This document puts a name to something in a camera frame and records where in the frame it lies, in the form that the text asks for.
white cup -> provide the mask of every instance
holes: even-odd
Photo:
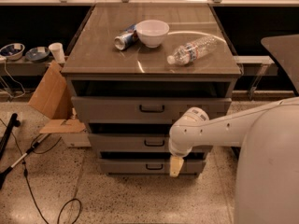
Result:
[[[63,44],[55,42],[49,45],[49,50],[57,63],[65,63]]]

concrete floor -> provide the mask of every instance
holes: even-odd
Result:
[[[235,101],[230,113],[268,103]],[[0,103],[0,118],[7,124],[12,113],[21,122],[13,132],[22,152],[30,146],[41,127],[49,121],[27,104],[26,99]],[[0,122],[0,136],[5,131]],[[60,138],[52,134],[36,152],[53,146]],[[21,156],[11,136],[0,171]],[[49,223],[56,223],[64,204],[73,198],[82,203],[76,223],[208,223],[234,222],[237,159],[229,147],[213,147],[206,167],[198,178],[168,175],[106,176],[98,172],[90,147],[67,147],[62,140],[45,154],[26,158],[28,179],[36,203]],[[0,190],[0,223],[45,223],[39,215],[23,175],[17,165]],[[69,204],[60,223],[72,223],[78,202]]]

soda can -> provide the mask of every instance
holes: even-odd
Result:
[[[126,28],[120,35],[114,38],[115,47],[119,50],[129,48],[138,40],[136,26],[133,24]]]

plastic bottle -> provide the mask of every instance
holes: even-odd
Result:
[[[184,65],[208,55],[216,46],[217,39],[213,35],[204,36],[176,48],[173,54],[167,57],[167,61],[169,64]]]

blue bowl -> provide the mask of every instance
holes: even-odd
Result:
[[[25,57],[33,63],[45,62],[50,56],[50,50],[46,47],[38,47],[30,49],[26,52]]]
[[[0,49],[0,55],[8,58],[9,60],[19,60],[24,50],[25,46],[23,44],[13,43],[2,47]]]

